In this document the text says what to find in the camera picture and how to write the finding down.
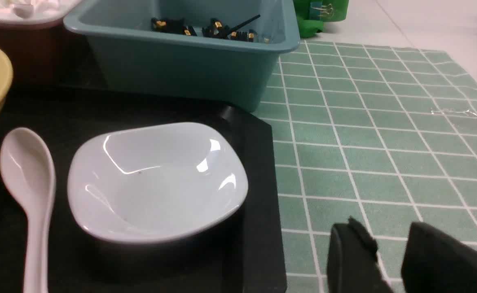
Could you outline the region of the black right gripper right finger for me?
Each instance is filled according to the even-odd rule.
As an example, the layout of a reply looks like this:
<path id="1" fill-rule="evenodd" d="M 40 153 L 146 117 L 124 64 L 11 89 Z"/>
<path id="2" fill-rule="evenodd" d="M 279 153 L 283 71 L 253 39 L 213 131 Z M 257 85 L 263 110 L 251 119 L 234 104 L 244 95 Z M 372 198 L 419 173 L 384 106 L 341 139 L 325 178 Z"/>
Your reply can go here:
<path id="1" fill-rule="evenodd" d="M 408 293 L 477 293 L 477 250 L 432 225 L 414 221 L 401 276 Z"/>

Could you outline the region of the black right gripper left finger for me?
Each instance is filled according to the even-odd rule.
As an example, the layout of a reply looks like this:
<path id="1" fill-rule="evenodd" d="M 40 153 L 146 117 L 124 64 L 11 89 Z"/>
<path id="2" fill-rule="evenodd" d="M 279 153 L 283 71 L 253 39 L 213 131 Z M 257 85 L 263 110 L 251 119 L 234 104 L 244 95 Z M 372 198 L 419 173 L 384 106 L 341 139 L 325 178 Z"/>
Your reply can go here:
<path id="1" fill-rule="evenodd" d="M 391 293 L 378 265 L 378 244 L 353 217 L 331 228 L 327 283 L 330 293 Z"/>

